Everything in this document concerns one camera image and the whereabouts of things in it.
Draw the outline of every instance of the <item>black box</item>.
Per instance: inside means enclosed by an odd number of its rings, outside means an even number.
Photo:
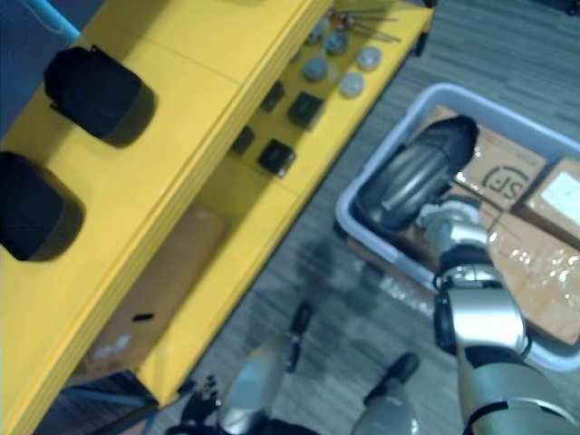
[[[290,147],[272,139],[260,155],[258,163],[262,168],[282,178],[295,159],[296,155]]]
[[[323,106],[324,101],[321,98],[307,92],[300,92],[288,110],[288,118],[295,125],[312,129],[322,113]]]
[[[274,86],[272,86],[272,89],[270,89],[260,107],[265,111],[272,111],[282,97],[284,97],[284,94],[284,85],[280,81],[274,83]]]
[[[250,143],[252,143],[255,137],[256,135],[252,129],[250,129],[248,126],[244,127],[237,135],[236,140],[234,140],[232,150],[239,155],[244,154],[247,150],[247,147],[250,146]]]

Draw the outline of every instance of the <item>yellow shelf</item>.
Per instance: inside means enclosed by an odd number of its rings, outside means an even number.
[[[432,11],[398,3],[389,14],[399,22],[379,28],[402,41],[383,43],[353,34],[348,53],[329,58],[331,74],[324,82],[311,84],[302,78],[302,64],[321,50],[320,45],[303,46],[300,60],[289,65],[280,77],[285,87],[283,99],[272,112],[258,110],[249,121],[256,134],[249,149],[243,157],[229,153],[197,195],[196,201],[225,218],[232,228],[167,332],[136,371],[161,405],[176,398],[177,388],[191,367],[237,305],[418,36],[430,25]],[[378,69],[363,74],[366,86],[360,96],[345,99],[337,83],[343,73],[356,69],[354,57],[365,45],[381,48],[382,63]],[[292,125],[285,115],[300,91],[325,100],[324,113],[312,131]],[[256,164],[271,139],[290,146],[297,156],[283,179]]]
[[[150,126],[124,149],[74,126],[36,92],[3,149],[48,168],[86,212],[74,243],[53,261],[0,252],[2,433],[34,430],[329,3],[106,2],[84,39],[157,97]]]

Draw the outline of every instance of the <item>cardboard box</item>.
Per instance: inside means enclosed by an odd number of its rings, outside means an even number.
[[[417,134],[435,121],[457,116],[437,106]],[[479,125],[476,152],[455,180],[501,209],[510,210],[534,182],[546,161],[514,141]]]
[[[580,252],[504,213],[489,252],[526,319],[569,344],[580,335]]]
[[[580,160],[560,160],[517,214],[580,249]]]
[[[199,206],[186,210],[101,330],[69,384],[138,366],[193,288],[226,228],[221,218]]]

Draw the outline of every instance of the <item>black cylindrical object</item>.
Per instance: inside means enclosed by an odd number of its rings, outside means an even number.
[[[0,244],[18,260],[61,254],[82,225],[79,201],[52,174],[0,153]]]
[[[51,107],[111,145],[126,145],[148,125],[155,108],[151,89],[98,47],[56,54],[44,71]]]

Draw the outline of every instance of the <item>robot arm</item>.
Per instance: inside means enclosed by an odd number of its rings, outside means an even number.
[[[419,217],[440,255],[435,336],[458,359],[464,434],[576,434],[554,387],[523,361],[526,323],[493,266],[477,216],[468,199],[452,198],[424,206]]]

